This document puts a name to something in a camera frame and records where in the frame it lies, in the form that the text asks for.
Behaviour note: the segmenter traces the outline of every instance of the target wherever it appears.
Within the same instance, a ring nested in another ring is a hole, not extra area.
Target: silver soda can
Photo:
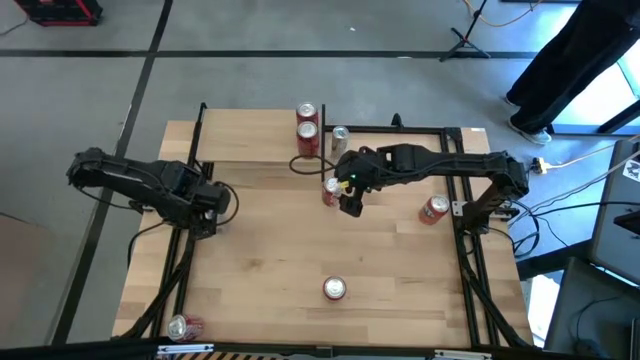
[[[331,158],[337,160],[347,151],[349,130],[346,126],[336,126],[331,133]]]

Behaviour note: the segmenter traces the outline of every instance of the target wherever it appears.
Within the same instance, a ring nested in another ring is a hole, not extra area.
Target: metal clamp
[[[464,205],[466,204],[466,201],[452,201],[451,202],[451,212],[453,213],[453,216],[455,217],[462,217],[463,215],[463,211],[462,208],[464,207]],[[503,221],[507,221],[507,220],[511,220],[512,218],[514,218],[516,215],[518,215],[519,211],[517,211],[517,209],[513,209],[505,204],[500,205],[500,207],[498,209],[496,209],[495,212],[492,212],[491,215],[489,215],[489,218],[491,219],[501,219]]]
[[[474,353],[468,351],[436,350],[435,358],[446,358],[454,360],[492,360],[489,353]]]

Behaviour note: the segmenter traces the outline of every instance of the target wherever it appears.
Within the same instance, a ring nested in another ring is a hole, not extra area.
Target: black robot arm
[[[491,186],[476,201],[462,208],[462,222],[469,231],[487,232],[489,215],[505,200],[517,200],[529,192],[524,165],[506,152],[490,154],[436,153],[411,144],[372,150],[362,147],[340,158],[335,177],[348,182],[351,196],[340,197],[340,210],[358,217],[364,192],[385,186],[408,184],[427,176],[486,177]]]
[[[208,184],[179,161],[117,159],[98,148],[77,153],[67,177],[79,189],[102,186],[125,195],[139,211],[151,206],[167,223],[190,229],[197,238],[215,233],[216,215],[227,210],[231,199],[227,188]]]

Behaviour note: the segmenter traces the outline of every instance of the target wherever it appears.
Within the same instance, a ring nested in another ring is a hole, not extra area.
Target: black cable
[[[238,197],[238,193],[236,193],[236,191],[233,189],[233,187],[231,187],[231,185],[229,185],[229,184],[227,184],[225,182],[222,182],[222,181],[216,181],[214,183],[214,185],[216,185],[216,184],[220,184],[220,185],[226,187],[227,189],[229,189],[229,191],[231,191],[231,193],[233,194],[233,197],[236,199],[236,208],[235,208],[235,210],[233,210],[233,213],[231,214],[231,216],[227,220],[224,220],[223,222],[218,224],[218,226],[221,226],[221,225],[225,225],[225,224],[230,223],[231,220],[233,220],[236,217],[236,215],[238,214],[238,210],[240,209],[240,198]]]
[[[538,207],[535,209],[535,211],[540,211],[540,209],[544,209],[544,208],[546,208],[546,207],[549,207],[549,206],[551,206],[551,205],[555,204],[555,203],[556,203],[556,202],[558,202],[558,201],[566,200],[566,199],[568,199],[570,196],[573,196],[573,195],[575,195],[575,194],[577,194],[577,193],[579,193],[579,192],[585,191],[585,190],[587,190],[591,185],[593,185],[593,184],[597,184],[597,183],[599,183],[600,181],[602,181],[602,180],[604,180],[604,179],[606,179],[606,178],[607,178],[607,177],[606,177],[606,176],[604,176],[602,179],[600,179],[600,180],[598,180],[598,181],[594,181],[594,182],[592,182],[592,183],[588,184],[587,186],[585,186],[585,187],[583,187],[583,188],[581,188],[581,189],[576,189],[576,190],[574,190],[574,191],[572,191],[572,192],[568,193],[567,195],[565,195],[565,196],[563,196],[563,197],[561,197],[561,198],[558,198],[558,199],[553,200],[552,202],[550,202],[550,203],[549,203],[549,204],[547,204],[547,205],[541,205],[541,206],[538,206]]]
[[[555,232],[555,231],[553,231],[553,229],[551,228],[551,223],[549,223],[549,220],[547,220],[547,219],[545,219],[545,218],[543,218],[543,217],[540,217],[540,216],[536,216],[536,218],[538,218],[538,219],[540,219],[540,220],[544,221],[545,223],[547,223],[547,227],[549,228],[549,231],[551,231],[551,234],[552,234],[552,235],[553,235],[553,236],[554,236],[558,241],[560,241],[560,242],[562,243],[562,245],[564,245],[565,247],[569,247],[569,245],[567,245],[567,243],[566,243],[566,242],[562,241],[562,239],[560,239],[560,237],[556,234],[556,232]]]
[[[136,242],[136,239],[137,239],[140,235],[142,235],[142,234],[146,233],[147,231],[151,231],[151,230],[153,230],[153,229],[155,229],[155,228],[157,228],[158,226],[163,225],[163,224],[165,224],[165,222],[164,222],[164,221],[161,221],[161,222],[159,222],[159,223],[157,223],[157,224],[155,224],[155,225],[151,225],[151,226],[149,226],[148,228],[144,228],[144,229],[142,229],[142,230],[138,231],[135,235],[133,235],[133,237],[131,238],[131,240],[129,240],[129,250],[128,250],[128,252],[127,252],[127,269],[129,268],[129,265],[131,265],[131,256],[133,255],[133,244]]]
[[[8,28],[7,30],[5,30],[5,31],[1,32],[1,33],[0,33],[0,36],[8,35],[8,34],[9,34],[10,32],[12,32],[13,30],[15,30],[15,29],[17,29],[17,28],[19,28],[19,27],[21,27],[21,26],[25,25],[28,21],[29,21],[29,15],[27,15],[27,16],[24,18],[24,21],[23,21],[23,22],[21,22],[20,24],[14,25],[14,26],[12,26],[12,27]]]
[[[547,215],[547,214],[551,214],[554,213],[556,211],[562,211],[562,210],[569,210],[569,209],[576,209],[576,208],[581,208],[581,207],[587,207],[587,206],[604,206],[604,205],[630,205],[630,206],[640,206],[640,203],[637,202],[631,202],[631,201],[602,201],[602,202],[597,202],[597,203],[587,203],[587,204],[580,204],[580,205],[573,205],[573,206],[565,206],[565,207],[561,207],[561,208],[556,208],[556,209],[552,209],[552,210],[548,210],[545,211],[543,213],[539,213],[539,214],[533,214],[533,216],[542,216],[542,215]]]
[[[100,198],[99,198],[99,197],[97,197],[97,196],[91,195],[91,194],[89,194],[88,192],[86,192],[86,191],[82,190],[81,188],[75,188],[75,189],[76,189],[76,190],[78,190],[78,191],[80,191],[81,193],[83,193],[83,194],[87,195],[88,197],[90,197],[90,198],[92,198],[92,199],[94,199],[94,200],[98,201],[98,202],[101,202],[101,203],[103,203],[103,204],[107,204],[107,205],[109,205],[109,206],[113,206],[114,208],[124,209],[124,210],[133,210],[133,211],[136,211],[136,209],[132,208],[131,206],[117,205],[117,204],[114,204],[114,203],[111,203],[111,202],[108,202],[108,201],[102,200],[102,199],[100,199]]]
[[[523,257],[525,257],[527,255],[530,255],[536,249],[536,247],[538,247],[538,244],[540,243],[540,222],[538,222],[538,219],[537,219],[536,216],[531,215],[531,208],[529,206],[523,204],[522,202],[520,202],[518,200],[511,200],[511,202],[513,204],[516,204],[516,205],[522,207],[526,211],[528,211],[529,214],[527,216],[531,217],[531,220],[533,220],[533,225],[535,225],[535,227],[536,227],[536,231],[534,233],[529,234],[529,235],[525,236],[524,238],[514,242],[513,254],[515,255],[516,259],[520,259],[520,258],[523,258]],[[520,249],[520,246],[522,246],[522,244],[524,244],[525,240],[528,240],[528,239],[530,239],[532,237],[535,237],[535,239],[533,240],[533,244],[531,245],[531,249],[525,251],[522,254],[516,254],[518,249]]]
[[[592,307],[593,305],[599,304],[599,303],[603,303],[603,302],[607,302],[607,301],[612,301],[612,300],[618,300],[622,297],[622,295],[618,295],[618,296],[612,296],[610,298],[606,298],[606,299],[600,299],[600,300],[594,300],[591,301],[589,304],[587,304],[585,307],[583,307],[580,310],[580,313],[578,314],[578,321],[576,321],[576,340],[580,341],[580,320],[582,319],[582,315],[584,315],[584,313],[589,310],[590,307]]]
[[[296,170],[293,167],[293,163],[298,160],[298,159],[318,159],[320,161],[324,161],[325,163],[329,164],[329,167],[324,168],[324,170],[320,169],[320,170],[313,170],[313,171],[301,171],[301,170]],[[322,174],[323,172],[327,172],[327,171],[331,171],[333,169],[335,169],[337,166],[344,164],[343,163],[338,163],[338,164],[333,164],[331,161],[323,158],[322,156],[318,156],[318,155],[313,155],[313,156],[303,156],[303,155],[297,155],[294,156],[291,160],[289,160],[289,170],[293,171],[294,173],[298,174],[298,175],[318,175],[318,174]]]
[[[514,241],[514,240],[513,240],[513,238],[511,237],[511,235],[507,234],[507,232],[506,232],[506,231],[502,231],[502,230],[500,230],[500,229],[496,229],[496,228],[492,228],[492,227],[489,227],[489,230],[491,230],[491,231],[495,231],[495,232],[499,232],[500,234],[504,235],[507,239],[511,240],[511,243],[512,243],[512,244],[513,244],[513,243],[515,243],[515,241]]]

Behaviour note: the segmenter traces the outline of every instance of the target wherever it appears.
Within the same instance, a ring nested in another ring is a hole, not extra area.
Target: cable
[[[555,231],[553,231],[553,229],[551,228],[551,223],[549,222],[549,220],[547,220],[547,219],[545,219],[545,218],[543,218],[543,217],[537,216],[537,215],[536,215],[536,218],[538,218],[539,220],[542,220],[542,221],[544,221],[545,223],[547,223],[547,227],[549,228],[549,231],[551,231],[551,234],[552,234],[552,235],[553,235],[553,236],[554,236],[558,241],[560,241],[560,242],[562,243],[562,245],[564,245],[565,247],[569,247],[569,245],[567,245],[567,243],[566,243],[566,242],[562,241],[562,239],[560,239],[560,237],[556,234],[556,232],[555,232]]]
[[[313,171],[296,170],[293,167],[293,163],[298,159],[318,159],[320,161],[324,161],[325,163],[329,164],[329,167],[328,168],[324,168],[324,170],[322,170],[322,169],[313,170]],[[337,166],[344,164],[345,162],[346,161],[344,161],[342,163],[339,162],[338,164],[334,165],[331,161],[323,158],[322,156],[318,156],[318,155],[313,155],[313,156],[297,155],[297,156],[294,156],[291,160],[289,160],[289,170],[293,171],[294,173],[296,173],[298,175],[318,175],[318,174],[322,174],[323,172],[331,171],[331,170],[335,169]]]
[[[577,339],[577,341],[580,341],[580,320],[582,319],[582,315],[584,315],[584,313],[587,310],[589,310],[589,308],[592,307],[593,305],[600,304],[600,303],[607,302],[607,301],[618,300],[620,298],[622,298],[622,295],[612,296],[612,297],[606,298],[606,299],[594,300],[594,301],[591,301],[589,304],[587,304],[585,307],[583,307],[580,310],[579,314],[578,314],[578,321],[576,321],[576,339]]]
[[[25,25],[28,21],[29,21],[29,15],[27,15],[27,16],[24,18],[24,21],[22,21],[20,24],[14,25],[14,26],[12,26],[12,27],[8,28],[7,30],[5,30],[5,31],[3,31],[3,32],[0,32],[0,36],[9,35],[9,33],[10,33],[10,32],[12,32],[13,30],[15,30],[15,29],[17,29],[17,28],[19,28],[19,27],[21,27],[21,26]]]
[[[129,265],[131,265],[131,256],[133,255],[133,244],[136,242],[136,239],[146,233],[147,231],[151,231],[155,228],[157,228],[160,225],[165,224],[165,221],[161,221],[155,225],[151,225],[148,228],[142,229],[140,231],[138,231],[135,235],[133,235],[133,237],[131,238],[131,240],[129,240],[129,250],[127,251],[127,269],[129,268]]]
[[[534,214],[534,216],[538,217],[538,216],[542,216],[542,215],[551,214],[551,213],[554,213],[556,211],[576,209],[576,208],[587,207],[587,206],[596,206],[596,205],[599,205],[599,206],[605,206],[605,205],[640,206],[640,203],[631,202],[631,201],[602,201],[602,202],[597,202],[597,203],[587,203],[587,204],[580,204],[580,205],[573,205],[573,206],[565,206],[565,207],[561,207],[561,208],[556,208],[556,209],[552,209],[552,210],[549,210],[549,211],[545,211],[545,212],[540,213],[540,214]]]
[[[542,4],[544,2],[544,0],[538,0],[536,3],[529,3],[529,10],[527,10],[524,14],[518,16],[517,18],[508,21],[504,24],[493,24],[490,23],[487,19],[485,19],[484,16],[480,15],[480,20],[482,20],[483,23],[491,26],[491,27],[505,27],[507,25],[511,25],[513,23],[515,23],[516,21],[522,19],[523,17],[525,17],[527,14],[529,14],[530,12],[533,12],[533,10],[538,7],[538,5]],[[473,14],[478,11],[476,10],[473,5],[471,5],[471,2],[469,0],[464,0],[464,3],[467,5],[467,8],[469,9],[469,13],[471,14],[471,16],[473,16]]]
[[[637,138],[640,138],[640,134],[635,135],[635,136],[633,136],[633,137],[632,137],[632,138],[630,138],[630,139],[627,139],[627,141],[631,142],[631,141],[633,141],[633,140],[635,140],[635,139],[637,139]],[[611,149],[611,148],[612,148],[612,147],[614,147],[614,146],[616,146],[616,144],[615,144],[615,143],[613,143],[613,144],[611,144],[611,145],[609,145],[609,146],[605,146],[605,147],[603,147],[603,148],[600,148],[600,149],[598,149],[598,150],[594,150],[594,151],[592,151],[592,152],[590,152],[590,153],[588,153],[588,154],[586,154],[586,155],[582,155],[582,156],[580,156],[579,158],[577,158],[577,159],[573,159],[573,160],[568,161],[568,162],[566,162],[566,163],[564,163],[564,164],[549,165],[549,167],[548,167],[548,168],[549,168],[549,169],[562,169],[562,168],[567,167],[567,166],[569,166],[569,165],[573,165],[573,164],[577,163],[578,161],[582,161],[582,160],[584,160],[584,159],[586,159],[586,158],[588,158],[588,157],[590,157],[590,156],[592,156],[592,155],[595,155],[595,154],[597,154],[597,153],[599,153],[599,152],[601,152],[601,151],[604,151],[604,150],[607,150],[607,149]]]
[[[598,181],[594,181],[594,182],[592,182],[591,184],[589,184],[588,186],[583,187],[582,189],[579,189],[579,190],[577,190],[577,191],[574,191],[574,192],[572,192],[572,193],[570,193],[570,194],[567,194],[567,195],[565,195],[565,196],[563,196],[563,197],[561,197],[561,198],[555,199],[555,200],[553,200],[552,202],[550,202],[550,203],[549,203],[549,204],[547,204],[547,205],[539,206],[539,207],[536,209],[536,211],[539,211],[539,210],[541,210],[541,209],[544,209],[544,208],[550,207],[550,206],[552,206],[553,204],[555,204],[555,203],[556,203],[556,202],[558,202],[558,201],[566,200],[566,199],[568,199],[569,197],[571,197],[571,196],[573,196],[573,195],[575,195],[575,194],[577,194],[577,193],[579,193],[579,192],[583,192],[583,191],[587,190],[589,187],[591,187],[591,186],[593,186],[593,185],[595,185],[595,184],[597,184],[597,183],[601,182],[602,180],[604,180],[604,179],[606,179],[606,178],[607,178],[607,177],[605,176],[605,177],[603,177],[602,179],[600,179],[600,180],[598,180]]]
[[[87,195],[88,197],[90,197],[90,198],[92,198],[92,199],[94,199],[94,200],[98,201],[98,202],[101,202],[101,203],[103,203],[103,204],[107,204],[107,205],[109,205],[109,206],[113,206],[114,208],[124,209],[124,210],[133,210],[133,211],[136,211],[136,209],[132,208],[131,206],[117,205],[117,204],[114,204],[114,203],[111,203],[111,202],[108,202],[108,201],[102,200],[102,199],[100,199],[100,198],[99,198],[99,197],[97,197],[97,196],[91,195],[91,194],[89,194],[88,192],[86,192],[86,191],[82,190],[81,188],[75,188],[75,189],[76,189],[76,190],[78,190],[78,191],[80,191],[81,193],[83,193],[83,194]]]
[[[513,244],[513,243],[515,243],[515,240],[513,240],[513,238],[511,237],[511,235],[507,234],[507,232],[506,232],[506,231],[502,231],[502,230],[500,230],[500,229],[496,229],[496,228],[492,228],[492,227],[489,227],[489,230],[491,230],[491,231],[495,231],[495,232],[499,232],[500,234],[504,235],[507,239],[511,240],[511,243],[512,243],[512,244]]]
[[[531,208],[528,207],[527,205],[523,204],[522,202],[518,201],[518,200],[510,200],[512,204],[516,204],[520,207],[522,207],[523,209],[525,209],[526,211],[531,211]],[[538,222],[537,217],[535,216],[531,216],[531,220],[533,220],[533,225],[536,227],[536,231],[534,233],[531,233],[527,236],[525,236],[524,238],[518,240],[518,241],[514,241],[514,247],[513,247],[513,254],[516,257],[516,259],[520,259],[523,258],[529,254],[531,254],[537,247],[538,244],[540,243],[540,223]],[[533,240],[533,244],[531,245],[531,249],[525,251],[522,254],[516,254],[516,252],[520,249],[520,246],[522,246],[522,244],[524,244],[524,242],[526,240],[529,240],[530,238],[535,237],[535,239]]]
[[[496,229],[496,228],[492,228],[492,227],[489,227],[489,230],[495,231],[497,233],[500,233],[500,234],[504,235],[507,239],[509,239],[509,241],[511,241],[511,248],[515,249],[515,243],[516,242],[515,242],[515,240],[513,240],[511,235],[509,235],[506,231],[502,231],[500,229]]]
[[[217,185],[217,184],[220,184],[220,185],[226,187],[227,189],[229,189],[229,191],[231,191],[231,193],[233,194],[233,197],[236,199],[236,208],[235,208],[235,210],[233,210],[233,213],[231,214],[231,216],[227,220],[224,220],[223,222],[218,224],[218,226],[221,226],[221,225],[225,225],[225,224],[230,223],[231,220],[233,220],[236,217],[236,215],[238,214],[238,210],[240,209],[240,198],[238,197],[238,193],[236,193],[236,191],[233,189],[233,187],[231,187],[231,185],[229,185],[227,183],[224,183],[222,181],[216,181],[214,183],[214,185]]]
[[[618,164],[616,164],[615,166],[613,166],[612,168],[610,168],[610,169],[609,169],[609,171],[607,171],[606,173],[604,173],[604,174],[602,174],[602,175],[597,176],[597,177],[596,177],[596,178],[594,178],[593,180],[588,181],[588,182],[586,182],[586,183],[584,183],[584,184],[582,184],[582,185],[580,185],[580,186],[578,186],[578,187],[576,187],[576,188],[574,188],[574,189],[571,189],[571,190],[569,190],[569,191],[566,191],[566,192],[564,192],[564,193],[562,193],[562,194],[560,194],[560,195],[556,195],[556,196],[554,196],[554,197],[552,197],[552,198],[549,198],[549,199],[547,199],[547,200],[541,201],[541,202],[539,202],[539,203],[537,203],[537,204],[535,204],[535,205],[531,206],[531,207],[530,207],[530,209],[533,209],[533,212],[538,211],[538,210],[539,210],[539,209],[538,209],[539,207],[541,207],[542,205],[545,205],[545,204],[546,204],[546,203],[548,203],[548,202],[552,202],[553,200],[556,200],[556,199],[558,199],[558,198],[561,198],[561,197],[563,197],[563,196],[565,196],[565,195],[567,195],[567,197],[569,197],[569,196],[571,196],[571,195],[573,195],[573,194],[576,194],[576,193],[578,193],[578,192],[580,192],[580,191],[583,191],[583,190],[585,190],[586,188],[588,188],[589,186],[591,186],[591,185],[595,184],[596,182],[598,182],[598,181],[601,181],[601,180],[605,179],[609,174],[611,174],[611,173],[613,173],[614,171],[618,170],[620,167],[624,166],[624,165],[627,163],[627,161],[629,161],[629,160],[631,160],[631,159],[635,158],[635,157],[636,157],[636,156],[638,156],[638,155],[640,155],[640,150],[639,150],[639,151],[636,151],[636,152],[635,152],[635,153],[633,153],[633,154],[631,154],[631,156],[629,156],[628,158],[626,158],[626,159],[624,159],[624,160],[620,161]],[[517,218],[516,218],[516,219],[515,219],[511,224],[509,224],[509,226],[513,226],[513,224],[515,224],[516,222],[520,221],[523,217],[527,216],[527,215],[528,215],[528,214],[530,214],[530,213],[532,213],[532,211],[528,211],[528,210],[527,210],[527,211],[525,211],[523,214],[521,214],[520,216],[518,216],[518,217],[517,217]]]

